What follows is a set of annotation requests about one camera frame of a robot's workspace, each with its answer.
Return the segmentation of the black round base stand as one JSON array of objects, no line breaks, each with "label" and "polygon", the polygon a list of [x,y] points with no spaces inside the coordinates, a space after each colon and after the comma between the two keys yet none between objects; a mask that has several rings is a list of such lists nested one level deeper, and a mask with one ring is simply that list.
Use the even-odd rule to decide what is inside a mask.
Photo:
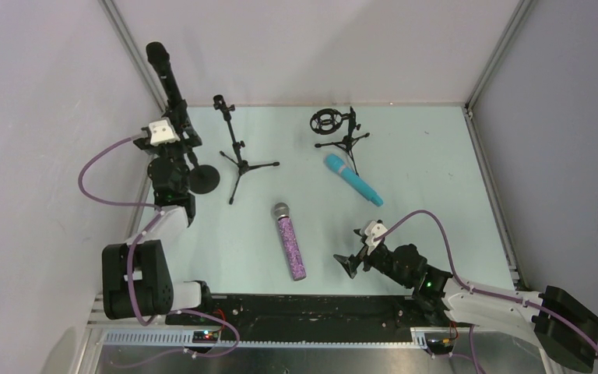
[{"label": "black round base stand", "polygon": [[[180,164],[186,166],[184,161],[177,161]],[[212,192],[220,183],[220,174],[215,167],[208,164],[200,164],[196,156],[196,165],[192,165],[190,171],[187,172],[188,176],[188,189],[195,194],[206,194]]]}]

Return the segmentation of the black microphone orange end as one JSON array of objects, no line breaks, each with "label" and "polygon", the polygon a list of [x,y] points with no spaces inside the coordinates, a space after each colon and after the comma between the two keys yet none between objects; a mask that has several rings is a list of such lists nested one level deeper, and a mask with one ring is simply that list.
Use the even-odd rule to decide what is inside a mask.
[{"label": "black microphone orange end", "polygon": [[171,108],[176,107],[183,101],[183,97],[171,68],[169,53],[162,43],[152,41],[146,45],[146,55],[148,63],[156,72],[167,95],[169,106]]}]

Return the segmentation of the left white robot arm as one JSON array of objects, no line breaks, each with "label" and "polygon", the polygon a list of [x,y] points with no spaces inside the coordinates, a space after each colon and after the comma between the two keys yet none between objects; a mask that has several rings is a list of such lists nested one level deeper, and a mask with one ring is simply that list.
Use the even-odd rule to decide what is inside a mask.
[{"label": "left white robot arm", "polygon": [[212,192],[220,175],[198,162],[193,150],[202,140],[192,127],[185,101],[169,104],[164,116],[143,132],[133,143],[153,155],[146,174],[155,214],[127,242],[103,249],[102,285],[108,319],[148,323],[153,316],[168,313],[174,300],[163,243],[191,224],[196,195]]}]

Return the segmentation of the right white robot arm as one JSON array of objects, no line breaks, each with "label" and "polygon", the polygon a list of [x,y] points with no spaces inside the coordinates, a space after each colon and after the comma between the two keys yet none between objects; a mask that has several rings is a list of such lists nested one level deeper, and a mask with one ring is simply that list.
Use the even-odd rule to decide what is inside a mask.
[{"label": "right white robot arm", "polygon": [[562,288],[510,291],[456,280],[428,264],[413,244],[389,250],[362,235],[359,253],[334,259],[349,277],[374,269],[411,290],[427,318],[476,325],[519,338],[542,349],[559,365],[591,373],[598,359],[598,316]]}]

